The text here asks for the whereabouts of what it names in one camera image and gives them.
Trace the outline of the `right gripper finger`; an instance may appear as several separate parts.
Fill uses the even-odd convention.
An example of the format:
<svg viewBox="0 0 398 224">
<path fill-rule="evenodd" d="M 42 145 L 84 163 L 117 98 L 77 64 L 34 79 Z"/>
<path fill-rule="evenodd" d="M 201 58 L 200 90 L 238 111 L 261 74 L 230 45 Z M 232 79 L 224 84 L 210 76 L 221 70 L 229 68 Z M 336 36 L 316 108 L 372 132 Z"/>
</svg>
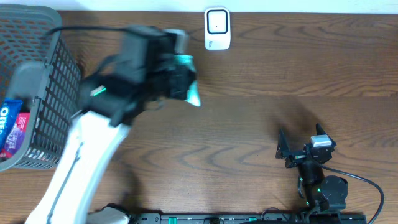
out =
<svg viewBox="0 0 398 224">
<path fill-rule="evenodd" d="M 322 128 L 322 126 L 321 126 L 320 123 L 317 123 L 316 126 L 315 126 L 315 128 L 316 128 L 316 133 L 317 133 L 318 136 L 320 136 L 320 135 L 326 135 L 326 132 L 325 132 L 325 130 Z"/>
<path fill-rule="evenodd" d="M 278 145 L 276 150 L 276 159 L 283 159 L 289 156 L 290 149 L 282 129 L 279 129 Z"/>
</svg>

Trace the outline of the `green tissue wipes pack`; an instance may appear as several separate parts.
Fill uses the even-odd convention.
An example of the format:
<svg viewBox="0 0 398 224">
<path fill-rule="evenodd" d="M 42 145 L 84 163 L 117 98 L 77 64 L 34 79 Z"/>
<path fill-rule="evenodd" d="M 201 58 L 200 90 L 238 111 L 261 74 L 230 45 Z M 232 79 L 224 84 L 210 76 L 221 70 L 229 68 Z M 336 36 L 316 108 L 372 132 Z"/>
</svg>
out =
<svg viewBox="0 0 398 224">
<path fill-rule="evenodd" d="M 200 107 L 201 99 L 198 92 L 196 68 L 193 63 L 193 56 L 186 54 L 175 55 L 175 63 L 183 68 L 177 79 L 177 93 L 174 98 L 186 101 L 193 106 Z"/>
</svg>

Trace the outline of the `blue Oreo cookie pack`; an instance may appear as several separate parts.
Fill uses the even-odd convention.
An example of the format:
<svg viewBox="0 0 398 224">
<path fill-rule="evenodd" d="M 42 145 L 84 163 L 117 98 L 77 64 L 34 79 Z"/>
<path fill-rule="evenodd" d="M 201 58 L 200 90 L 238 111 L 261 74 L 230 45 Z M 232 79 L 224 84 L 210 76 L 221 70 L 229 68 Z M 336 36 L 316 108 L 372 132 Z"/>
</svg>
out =
<svg viewBox="0 0 398 224">
<path fill-rule="evenodd" d="M 18 114 L 22 108 L 23 101 L 5 98 L 1 106 L 1 148 L 5 145 L 6 139 L 13 129 Z"/>
</svg>

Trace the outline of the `pink purple liners pack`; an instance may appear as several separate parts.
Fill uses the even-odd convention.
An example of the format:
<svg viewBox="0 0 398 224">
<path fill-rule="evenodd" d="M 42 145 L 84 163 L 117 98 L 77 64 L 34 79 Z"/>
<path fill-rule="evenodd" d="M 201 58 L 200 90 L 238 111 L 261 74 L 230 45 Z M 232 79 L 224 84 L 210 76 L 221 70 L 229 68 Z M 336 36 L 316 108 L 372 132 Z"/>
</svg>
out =
<svg viewBox="0 0 398 224">
<path fill-rule="evenodd" d="M 22 146 L 29 123 L 30 113 L 19 113 L 1 150 L 1 160 L 11 158 Z"/>
</svg>

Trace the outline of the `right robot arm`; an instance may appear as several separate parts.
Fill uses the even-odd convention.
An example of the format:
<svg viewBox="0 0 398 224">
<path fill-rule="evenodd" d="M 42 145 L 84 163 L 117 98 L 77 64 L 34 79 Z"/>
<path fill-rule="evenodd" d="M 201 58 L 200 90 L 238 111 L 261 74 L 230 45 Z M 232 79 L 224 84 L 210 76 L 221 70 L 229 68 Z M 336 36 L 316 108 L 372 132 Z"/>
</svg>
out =
<svg viewBox="0 0 398 224">
<path fill-rule="evenodd" d="M 346 208 L 348 182 L 324 174 L 322 165 L 332 158 L 336 142 L 320 124 L 316 132 L 303 149 L 293 151 L 283 130 L 279 130 L 275 157 L 284 159 L 286 168 L 298 169 L 298 192 L 308 205 L 308 210 L 300 214 L 303 223 L 343 223 L 341 211 Z"/>
</svg>

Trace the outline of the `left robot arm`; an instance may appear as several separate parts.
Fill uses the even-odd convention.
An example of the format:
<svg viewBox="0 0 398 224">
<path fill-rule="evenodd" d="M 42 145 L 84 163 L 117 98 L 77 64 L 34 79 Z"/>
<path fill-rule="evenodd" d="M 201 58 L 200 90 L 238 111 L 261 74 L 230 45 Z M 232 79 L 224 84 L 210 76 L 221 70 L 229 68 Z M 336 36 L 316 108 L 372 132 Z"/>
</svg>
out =
<svg viewBox="0 0 398 224">
<path fill-rule="evenodd" d="M 110 125 L 99 113 L 77 112 L 49 187 L 26 223 L 85 223 L 93 196 L 130 125 Z"/>
</svg>

